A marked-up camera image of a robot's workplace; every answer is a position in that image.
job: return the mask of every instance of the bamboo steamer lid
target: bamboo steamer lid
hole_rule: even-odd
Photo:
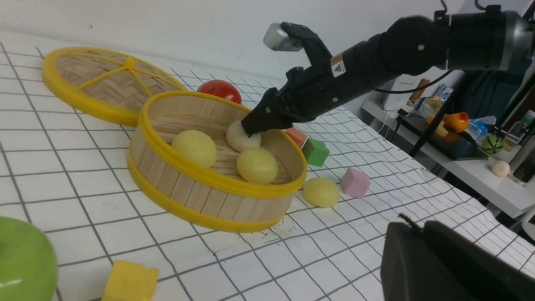
[[[186,90],[165,71],[117,51],[61,48],[46,56],[43,81],[72,107],[103,119],[136,126],[139,111],[153,95]]]

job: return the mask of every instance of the green cube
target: green cube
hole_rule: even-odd
[[[329,149],[325,146],[323,141],[307,139],[303,146],[303,155],[310,165],[321,167],[329,156]]]

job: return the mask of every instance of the grid tablecloth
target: grid tablecloth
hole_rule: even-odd
[[[477,200],[434,177],[350,111],[296,127],[330,156],[307,179],[339,183],[348,167],[371,180],[363,199],[342,194],[316,208],[300,191],[273,228],[217,232],[156,206],[133,183],[126,152],[133,128],[107,123],[55,98],[43,56],[73,44],[0,32],[0,215],[42,229],[58,255],[53,300],[98,300],[113,261],[159,269],[153,300],[382,300],[386,227],[404,213],[438,220],[535,277],[535,247],[498,224]],[[140,56],[188,88],[218,78],[253,108],[277,79]]]

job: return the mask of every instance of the yellow rim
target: yellow rim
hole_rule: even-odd
[[[69,48],[61,48],[58,50],[55,50],[51,52],[49,55],[47,55],[44,58],[43,62],[43,81],[44,84],[47,86],[47,88],[54,93],[59,99],[67,103],[69,106],[74,107],[75,109],[78,109],[84,113],[87,113],[91,116],[94,116],[96,118],[100,118],[102,120],[118,123],[122,125],[127,126],[136,126],[137,124],[137,117],[139,115],[139,111],[136,110],[130,110],[118,106],[114,106],[112,104],[109,104],[107,102],[101,101],[99,99],[93,98],[82,91],[80,91],[78,88],[73,87],[71,84],[67,83],[59,74],[58,70],[56,69],[56,60],[62,56],[62,55],[74,55],[74,56],[90,56],[90,57],[98,57],[96,55],[90,55],[90,54],[79,54],[75,53],[73,51],[100,51],[100,52],[107,52],[110,54],[116,54],[120,56],[124,56],[125,63],[119,63],[114,61],[113,59],[107,59],[104,58],[105,61],[110,61],[113,63],[116,63],[118,65],[123,65],[124,67],[122,69],[134,69],[136,70],[134,66],[125,66],[127,64],[127,59],[131,58],[127,54],[123,54],[117,51],[113,50],[107,50],[107,49],[100,49],[100,48],[92,48],[92,47],[69,47]],[[132,58],[133,61],[138,61],[140,63],[146,64],[150,66],[151,68],[154,68],[158,70],[159,72],[166,75],[168,78],[165,79],[167,82],[170,82],[172,86],[176,87],[180,90],[186,90],[184,86],[177,81],[174,77],[169,75],[167,72],[161,70],[160,68],[153,66],[141,59],[138,58]],[[103,74],[101,77],[104,78],[110,74],[113,74],[114,72],[117,72],[117,70],[110,71],[106,74]]]
[[[130,172],[132,179],[138,185],[141,191],[143,191],[143,193],[149,197],[149,199],[151,199],[154,203],[156,203],[158,206],[160,206],[167,212],[178,216],[179,218],[186,220],[190,223],[197,224],[205,228],[225,232],[258,232],[276,225],[284,216],[284,214],[282,214],[281,216],[275,219],[260,223],[244,223],[221,220],[212,216],[193,211],[172,201],[171,199],[163,195],[161,192],[159,192],[156,188],[154,188],[154,186],[152,186],[145,178],[143,178],[143,176],[134,164],[134,159],[132,158],[131,151],[128,152],[127,163],[128,171]]]
[[[206,186],[210,186],[215,189],[240,195],[246,198],[280,199],[283,197],[287,197],[288,195],[294,194],[297,190],[301,188],[305,178],[307,177],[307,161],[298,146],[291,140],[290,137],[288,137],[288,135],[286,135],[283,131],[280,130],[279,133],[281,134],[281,136],[284,137],[284,139],[286,139],[294,148],[294,150],[298,153],[299,158],[301,160],[301,164],[303,166],[303,173],[301,173],[300,177],[286,184],[259,185],[225,177],[212,170],[202,168],[199,165],[186,159],[179,153],[175,152],[170,145],[165,143],[164,140],[160,138],[154,128],[150,125],[149,109],[154,102],[165,97],[177,95],[198,96],[206,99],[212,99],[215,101],[224,102],[229,106],[234,106],[243,111],[250,112],[249,109],[232,101],[198,92],[171,91],[160,93],[151,97],[141,109],[141,113],[139,115],[138,120],[138,128],[140,129],[140,132],[143,135],[143,139],[145,140],[147,145],[156,153],[157,156],[167,162],[167,164],[171,165],[176,170],[185,174],[186,176],[198,182],[201,182]]]

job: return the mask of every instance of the green apple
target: green apple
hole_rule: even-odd
[[[0,216],[0,300],[50,301],[57,281],[58,261],[46,235]]]

